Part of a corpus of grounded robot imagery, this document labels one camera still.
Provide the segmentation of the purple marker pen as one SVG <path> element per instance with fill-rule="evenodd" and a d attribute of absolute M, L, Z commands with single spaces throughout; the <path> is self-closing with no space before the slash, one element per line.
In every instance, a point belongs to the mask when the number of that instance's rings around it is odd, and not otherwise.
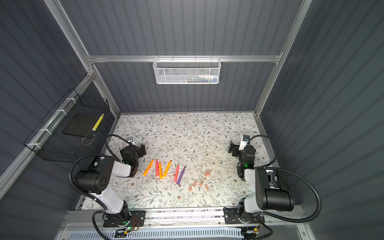
<path fill-rule="evenodd" d="M 185 173 L 186 167 L 187 167 L 187 166 L 184 166 L 183 170 L 182 170 L 181 173 L 180 173 L 180 176 L 179 176 L 178 181 L 177 181 L 177 185 L 178 185 L 178 186 L 179 186 L 180 183 L 181 183 L 181 180 L 182 180 L 183 175 L 184 175 L 184 173 Z"/>

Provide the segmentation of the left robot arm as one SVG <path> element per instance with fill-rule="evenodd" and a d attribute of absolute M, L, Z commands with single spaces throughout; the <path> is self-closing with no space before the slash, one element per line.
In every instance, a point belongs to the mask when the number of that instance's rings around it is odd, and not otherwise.
<path fill-rule="evenodd" d="M 109 186 L 112 175 L 132 178 L 138 171 L 139 158 L 146 155 L 145 145 L 137 147 L 128 145 L 120 150 L 123 161 L 117 157 L 102 154 L 89 154 L 77 159 L 69 170 L 69 182 L 78 193 L 94 200 L 103 210 L 104 227 L 138 226 L 138 220 L 130 213 L 128 204 L 122 200 Z M 93 165 L 81 170 L 75 176 L 75 166 L 84 159 L 94 157 Z"/>

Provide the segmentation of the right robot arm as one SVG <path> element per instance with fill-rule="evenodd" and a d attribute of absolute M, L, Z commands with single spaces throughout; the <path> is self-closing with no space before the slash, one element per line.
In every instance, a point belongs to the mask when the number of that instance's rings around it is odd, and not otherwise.
<path fill-rule="evenodd" d="M 262 211 L 291 212 L 295 202 L 285 173 L 255 167 L 256 149 L 242 140 L 239 145 L 230 142 L 228 152 L 237 157 L 238 177 L 255 185 L 255 194 L 241 199 L 236 209 L 224 210 L 230 224 L 250 223 L 256 217 L 263 220 Z"/>

